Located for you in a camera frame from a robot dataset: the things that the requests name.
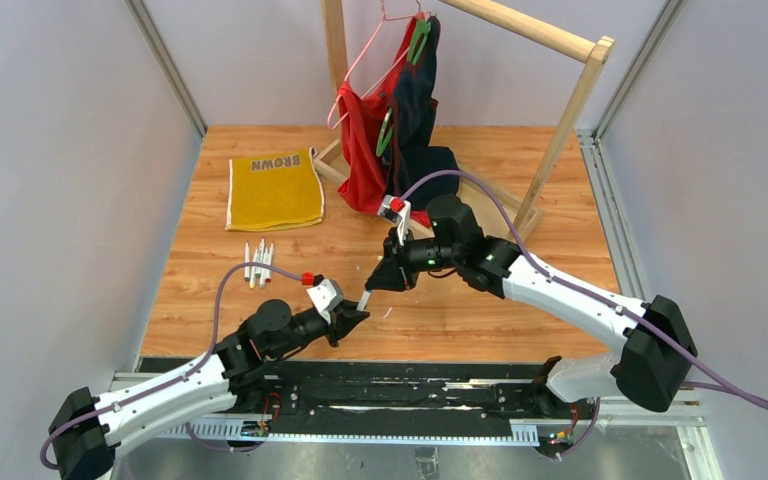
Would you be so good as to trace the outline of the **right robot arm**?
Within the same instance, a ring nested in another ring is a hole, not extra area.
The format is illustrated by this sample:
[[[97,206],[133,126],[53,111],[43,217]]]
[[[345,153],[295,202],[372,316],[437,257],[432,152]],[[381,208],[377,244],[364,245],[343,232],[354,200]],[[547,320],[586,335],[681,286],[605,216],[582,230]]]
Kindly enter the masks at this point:
[[[512,241],[484,234],[471,207],[455,195],[434,199],[427,212],[433,234],[415,238],[409,202],[384,197],[378,214],[394,226],[367,291],[411,290],[421,273],[452,269],[469,287],[536,307],[608,347],[586,358],[548,359],[533,381],[542,409],[617,395],[649,411],[669,409],[697,356],[673,300],[614,294],[557,270]]]

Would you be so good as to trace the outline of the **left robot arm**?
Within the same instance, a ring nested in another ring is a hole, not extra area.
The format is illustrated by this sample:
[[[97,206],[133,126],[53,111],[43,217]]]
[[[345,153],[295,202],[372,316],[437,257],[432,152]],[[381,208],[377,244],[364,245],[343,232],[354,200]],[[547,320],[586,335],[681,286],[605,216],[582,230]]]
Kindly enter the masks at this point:
[[[117,458],[172,427],[263,397],[279,362],[325,338],[335,346],[369,317],[341,300],[297,313],[268,300],[211,350],[137,385],[101,394],[70,392],[48,427],[42,463],[62,479],[98,479]]]

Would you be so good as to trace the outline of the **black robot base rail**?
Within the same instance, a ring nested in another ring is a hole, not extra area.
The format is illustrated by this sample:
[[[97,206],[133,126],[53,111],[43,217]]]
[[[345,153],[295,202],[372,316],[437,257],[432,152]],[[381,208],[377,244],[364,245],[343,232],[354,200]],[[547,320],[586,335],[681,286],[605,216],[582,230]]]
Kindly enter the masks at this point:
[[[290,360],[269,370],[217,417],[257,441],[455,443],[568,448],[598,416],[545,385],[545,368],[520,363]]]

